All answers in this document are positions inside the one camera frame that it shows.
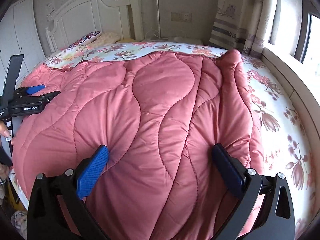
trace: pink quilt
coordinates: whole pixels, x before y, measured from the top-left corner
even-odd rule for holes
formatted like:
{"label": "pink quilt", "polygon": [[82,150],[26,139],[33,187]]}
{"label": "pink quilt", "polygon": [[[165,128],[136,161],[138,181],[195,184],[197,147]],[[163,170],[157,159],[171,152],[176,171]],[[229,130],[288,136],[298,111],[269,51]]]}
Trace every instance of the pink quilt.
{"label": "pink quilt", "polygon": [[215,143],[263,174],[259,119],[236,50],[41,65],[23,82],[37,84],[41,94],[61,93],[19,129],[16,178],[29,198],[38,173],[60,175],[105,144],[109,162],[86,205],[111,239],[210,239],[237,201],[212,164]]}

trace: hand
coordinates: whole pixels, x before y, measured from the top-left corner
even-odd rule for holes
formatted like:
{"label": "hand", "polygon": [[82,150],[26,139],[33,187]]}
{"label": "hand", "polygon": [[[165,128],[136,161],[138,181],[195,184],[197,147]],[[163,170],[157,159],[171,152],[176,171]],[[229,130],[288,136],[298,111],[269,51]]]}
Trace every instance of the hand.
{"label": "hand", "polygon": [[9,137],[10,136],[10,133],[6,127],[6,125],[4,124],[4,122],[1,122],[0,121],[0,134],[4,137]]}

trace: blue gripper pad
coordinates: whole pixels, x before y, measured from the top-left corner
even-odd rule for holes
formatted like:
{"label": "blue gripper pad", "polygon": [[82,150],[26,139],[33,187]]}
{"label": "blue gripper pad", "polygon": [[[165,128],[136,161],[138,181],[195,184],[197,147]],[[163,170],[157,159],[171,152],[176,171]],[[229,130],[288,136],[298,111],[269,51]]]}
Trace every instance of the blue gripper pad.
{"label": "blue gripper pad", "polygon": [[78,177],[77,195],[80,199],[90,195],[108,160],[109,150],[107,146],[100,145],[100,147],[96,150],[93,157],[91,158],[87,167]]}
{"label": "blue gripper pad", "polygon": [[29,87],[26,92],[28,95],[33,95],[34,93],[36,93],[44,88],[45,88],[45,85],[38,85],[38,86],[34,86],[34,87]]}
{"label": "blue gripper pad", "polygon": [[236,167],[232,159],[234,158],[230,157],[220,143],[212,148],[212,160],[216,164],[228,190],[238,199],[242,199],[244,195],[244,175],[241,176],[239,172],[245,172],[246,169],[239,160],[234,159],[239,162]]}

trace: floral bed sheet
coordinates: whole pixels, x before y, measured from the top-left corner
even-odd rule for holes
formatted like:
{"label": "floral bed sheet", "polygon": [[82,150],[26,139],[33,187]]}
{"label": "floral bed sheet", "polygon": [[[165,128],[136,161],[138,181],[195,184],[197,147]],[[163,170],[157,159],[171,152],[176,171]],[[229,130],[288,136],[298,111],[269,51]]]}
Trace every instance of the floral bed sheet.
{"label": "floral bed sheet", "polygon": [[[41,64],[68,71],[81,61],[131,60],[162,50],[208,57],[220,57],[226,52],[213,47],[163,42],[113,44],[97,49],[76,46],[50,55]],[[293,200],[297,238],[314,213],[315,168],[308,138],[289,96],[269,69],[259,59],[242,56],[242,60],[251,93],[252,110],[260,118],[264,175],[274,176],[278,172],[286,175]]]}

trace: curtain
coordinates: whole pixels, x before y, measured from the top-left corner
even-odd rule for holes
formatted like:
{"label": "curtain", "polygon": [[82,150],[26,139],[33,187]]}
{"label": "curtain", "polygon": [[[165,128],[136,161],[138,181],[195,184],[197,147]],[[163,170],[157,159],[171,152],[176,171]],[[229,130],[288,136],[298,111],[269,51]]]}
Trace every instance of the curtain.
{"label": "curtain", "polygon": [[209,45],[260,57],[269,41],[277,0],[218,0]]}

